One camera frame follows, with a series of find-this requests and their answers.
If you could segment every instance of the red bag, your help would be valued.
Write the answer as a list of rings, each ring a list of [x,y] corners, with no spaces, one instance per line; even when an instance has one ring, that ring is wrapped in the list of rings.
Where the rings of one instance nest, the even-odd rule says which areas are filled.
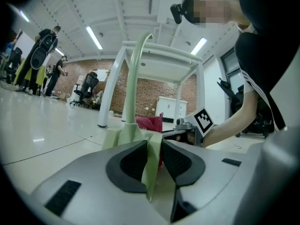
[[[136,123],[140,129],[146,129],[154,132],[163,132],[163,113],[159,115],[159,117],[151,117],[151,118],[142,118],[136,117]],[[159,164],[161,166],[163,164],[162,156],[159,156]]]

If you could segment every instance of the glossy floor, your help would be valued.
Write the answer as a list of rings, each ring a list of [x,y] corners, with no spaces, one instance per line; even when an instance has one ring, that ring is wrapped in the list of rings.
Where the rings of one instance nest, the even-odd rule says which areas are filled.
[[[99,128],[97,121],[98,111],[0,88],[0,158],[12,183],[31,193],[74,159],[101,150],[106,128]],[[108,127],[122,125],[120,118],[109,117]],[[164,130],[172,127],[163,123]],[[261,141],[232,137],[209,148],[245,153]],[[168,179],[164,173],[159,177]]]

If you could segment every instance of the ceiling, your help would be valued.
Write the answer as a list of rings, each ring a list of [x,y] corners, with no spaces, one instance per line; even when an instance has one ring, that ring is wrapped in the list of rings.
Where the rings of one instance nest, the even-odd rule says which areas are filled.
[[[183,19],[177,25],[172,18],[170,6],[181,2],[182,0],[30,0],[21,9],[36,32],[55,25],[62,27],[58,35],[58,49],[70,61],[115,58],[122,41],[136,41],[147,31],[154,35],[151,42],[189,53],[200,38],[205,37],[208,42],[197,54],[205,60],[205,57],[213,54],[236,34],[237,30],[232,29],[232,23],[199,28]],[[103,50],[97,49],[86,26],[92,28]]]

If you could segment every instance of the red brick wall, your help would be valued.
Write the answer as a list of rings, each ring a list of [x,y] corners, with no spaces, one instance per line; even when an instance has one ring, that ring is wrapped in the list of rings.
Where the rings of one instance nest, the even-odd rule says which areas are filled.
[[[112,65],[113,60],[85,60],[69,63],[64,67],[68,71],[68,77],[61,76],[55,86],[55,90],[71,94],[73,86],[80,75],[86,75],[88,71],[95,68],[109,70]],[[128,67],[124,62],[112,96],[111,110],[115,112],[123,111],[127,76]],[[95,87],[95,91],[104,90],[105,84],[106,82],[99,82]],[[192,75],[183,84],[181,100],[187,101],[187,114],[196,109],[196,87],[195,75]],[[176,98],[177,87],[172,83],[138,78],[136,93],[136,114],[154,116],[155,111],[152,111],[152,108],[156,108],[157,98],[159,96]]]

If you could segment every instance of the black office chair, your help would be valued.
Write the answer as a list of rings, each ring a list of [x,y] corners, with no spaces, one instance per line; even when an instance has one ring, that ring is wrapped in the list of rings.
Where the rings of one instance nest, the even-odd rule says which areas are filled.
[[[95,73],[87,74],[80,90],[78,90],[79,84],[76,84],[77,87],[74,93],[76,93],[79,96],[79,101],[73,100],[70,102],[70,105],[74,104],[77,106],[81,106],[85,103],[83,99],[85,98],[89,99],[93,96],[93,89],[99,82],[99,80],[96,78],[95,75],[97,74]]]
[[[20,48],[16,48],[11,51],[8,62],[6,63],[5,66],[5,71],[6,71],[6,83],[11,84],[13,80],[15,80],[15,72],[18,69],[18,65],[21,64],[21,55],[22,55],[22,50]]]
[[[230,117],[234,115],[243,105],[244,101],[244,85],[238,88],[238,92],[234,94],[231,89],[230,83],[223,81],[218,83],[220,88],[225,92],[225,94],[229,98],[230,104]],[[269,106],[265,103],[265,101],[259,96],[257,101],[257,109],[256,109],[256,118],[255,120],[244,130],[242,133],[247,134],[256,133],[263,134],[264,137],[267,137],[269,133],[274,131],[274,122],[272,117],[272,112]]]

